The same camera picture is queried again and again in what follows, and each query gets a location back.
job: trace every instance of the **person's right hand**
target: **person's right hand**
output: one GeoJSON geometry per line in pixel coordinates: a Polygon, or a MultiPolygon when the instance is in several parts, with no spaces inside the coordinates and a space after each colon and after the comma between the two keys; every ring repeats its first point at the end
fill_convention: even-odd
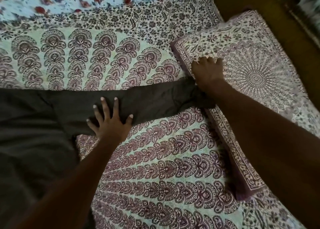
{"type": "Polygon", "coordinates": [[[198,62],[191,63],[191,71],[204,92],[209,91],[215,81],[224,80],[222,58],[218,58],[215,63],[212,57],[201,57],[198,62]]]}
{"type": "Polygon", "coordinates": [[[95,126],[89,119],[87,119],[88,126],[96,133],[99,140],[103,138],[115,139],[117,142],[123,142],[131,129],[133,114],[130,114],[125,124],[122,124],[119,117],[119,100],[114,98],[113,115],[110,118],[110,111],[108,104],[104,97],[101,97],[101,104],[104,118],[100,114],[98,107],[93,106],[94,114],[99,122],[99,127],[95,126]]]}

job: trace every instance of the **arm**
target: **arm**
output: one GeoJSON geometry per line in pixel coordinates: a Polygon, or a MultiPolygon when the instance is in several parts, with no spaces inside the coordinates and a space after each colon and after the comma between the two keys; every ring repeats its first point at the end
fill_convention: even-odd
{"type": "Polygon", "coordinates": [[[90,205],[105,167],[120,142],[130,131],[133,115],[123,125],[119,118],[118,99],[114,101],[113,117],[104,98],[101,98],[104,118],[94,106],[99,128],[87,120],[99,138],[98,145],[76,167],[72,174],[39,201],[17,229],[78,229],[84,226],[90,205]]]}
{"type": "Polygon", "coordinates": [[[222,70],[222,59],[192,63],[199,88],[214,98],[266,185],[301,223],[319,228],[320,139],[233,89],[222,70]]]}

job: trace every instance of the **wooden bed frame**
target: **wooden bed frame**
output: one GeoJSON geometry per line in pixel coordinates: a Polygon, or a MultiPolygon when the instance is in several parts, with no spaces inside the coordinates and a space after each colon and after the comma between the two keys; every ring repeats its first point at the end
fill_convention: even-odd
{"type": "Polygon", "coordinates": [[[320,110],[320,49],[281,0],[214,0],[224,20],[258,10],[293,62],[310,100],[320,110]]]}

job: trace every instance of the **floral blanket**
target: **floral blanket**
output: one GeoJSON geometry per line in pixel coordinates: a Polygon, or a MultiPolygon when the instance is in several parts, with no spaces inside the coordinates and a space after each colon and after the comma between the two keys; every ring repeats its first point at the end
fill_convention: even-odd
{"type": "MultiPolygon", "coordinates": [[[[0,84],[111,90],[177,80],[185,74],[170,42],[221,21],[213,0],[163,0],[3,22],[0,84]]],[[[82,158],[96,142],[77,140],[82,158]]],[[[96,227],[302,227],[267,189],[236,201],[229,177],[226,152],[200,110],[134,126],[100,180],[96,227]]]]}

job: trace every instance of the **clothing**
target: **clothing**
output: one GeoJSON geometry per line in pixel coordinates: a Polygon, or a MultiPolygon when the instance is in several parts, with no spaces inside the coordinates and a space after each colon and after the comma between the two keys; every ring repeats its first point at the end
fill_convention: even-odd
{"type": "Polygon", "coordinates": [[[101,108],[100,97],[111,112],[118,97],[121,120],[133,114],[133,125],[215,106],[192,78],[111,91],[0,89],[0,228],[16,222],[77,165],[73,138],[94,135],[86,119],[93,104],[101,108]]]}

